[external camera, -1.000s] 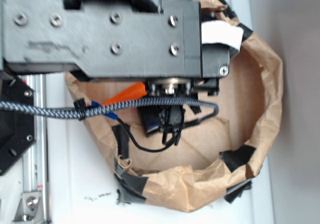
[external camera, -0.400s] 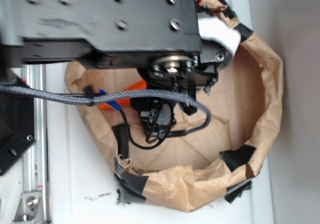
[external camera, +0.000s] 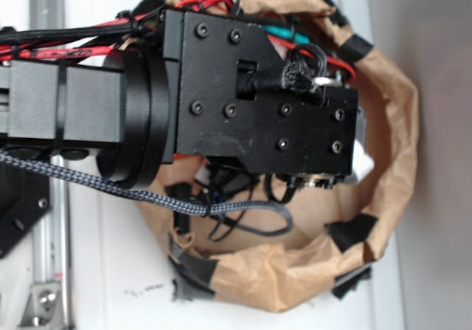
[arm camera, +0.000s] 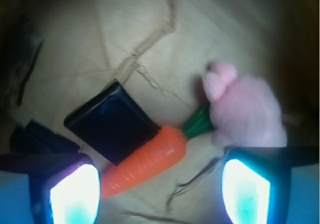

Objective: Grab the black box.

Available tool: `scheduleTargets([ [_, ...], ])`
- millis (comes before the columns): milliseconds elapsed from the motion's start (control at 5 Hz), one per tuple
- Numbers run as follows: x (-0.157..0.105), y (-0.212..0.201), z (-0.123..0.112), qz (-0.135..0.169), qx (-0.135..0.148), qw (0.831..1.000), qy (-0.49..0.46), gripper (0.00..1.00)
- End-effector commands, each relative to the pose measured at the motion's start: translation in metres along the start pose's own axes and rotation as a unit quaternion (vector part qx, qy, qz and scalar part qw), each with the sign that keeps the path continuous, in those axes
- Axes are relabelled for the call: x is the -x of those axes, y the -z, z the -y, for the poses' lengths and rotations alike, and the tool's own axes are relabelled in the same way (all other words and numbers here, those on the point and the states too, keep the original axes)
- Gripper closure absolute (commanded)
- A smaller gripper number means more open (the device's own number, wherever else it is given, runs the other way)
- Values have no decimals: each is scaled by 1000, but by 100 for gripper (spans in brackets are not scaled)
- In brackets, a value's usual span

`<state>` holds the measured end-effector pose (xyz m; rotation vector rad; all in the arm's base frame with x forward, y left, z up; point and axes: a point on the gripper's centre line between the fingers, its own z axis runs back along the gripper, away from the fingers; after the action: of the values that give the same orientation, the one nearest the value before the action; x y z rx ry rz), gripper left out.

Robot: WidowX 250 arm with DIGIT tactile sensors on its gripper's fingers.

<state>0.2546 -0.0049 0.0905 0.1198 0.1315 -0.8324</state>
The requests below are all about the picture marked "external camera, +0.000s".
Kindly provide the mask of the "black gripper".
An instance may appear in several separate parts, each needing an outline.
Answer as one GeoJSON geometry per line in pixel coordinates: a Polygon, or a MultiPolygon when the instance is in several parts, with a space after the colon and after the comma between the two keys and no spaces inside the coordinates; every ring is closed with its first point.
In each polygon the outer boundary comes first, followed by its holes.
{"type": "Polygon", "coordinates": [[[326,188],[372,171],[358,93],[318,44],[281,54],[269,27],[176,8],[163,28],[172,154],[326,188]]]}

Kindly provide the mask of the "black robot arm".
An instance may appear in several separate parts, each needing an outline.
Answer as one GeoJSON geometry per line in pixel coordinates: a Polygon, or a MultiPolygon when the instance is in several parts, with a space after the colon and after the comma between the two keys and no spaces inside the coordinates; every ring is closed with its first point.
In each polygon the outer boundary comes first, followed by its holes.
{"type": "Polygon", "coordinates": [[[1,67],[1,146],[20,158],[93,156],[101,175],[146,188],[176,155],[310,186],[373,169],[358,93],[327,76],[313,44],[281,56],[259,25],[163,7],[156,25],[11,32],[1,42],[132,34],[101,67],[95,48],[17,53],[1,67]]]}

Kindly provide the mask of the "black hexagonal robot base plate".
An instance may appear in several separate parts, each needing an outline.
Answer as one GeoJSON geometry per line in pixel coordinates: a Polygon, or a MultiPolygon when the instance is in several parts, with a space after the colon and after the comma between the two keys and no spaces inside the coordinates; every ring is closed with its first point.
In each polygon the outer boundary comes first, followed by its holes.
{"type": "Polygon", "coordinates": [[[1,165],[1,257],[5,258],[49,210],[49,178],[1,165]]]}

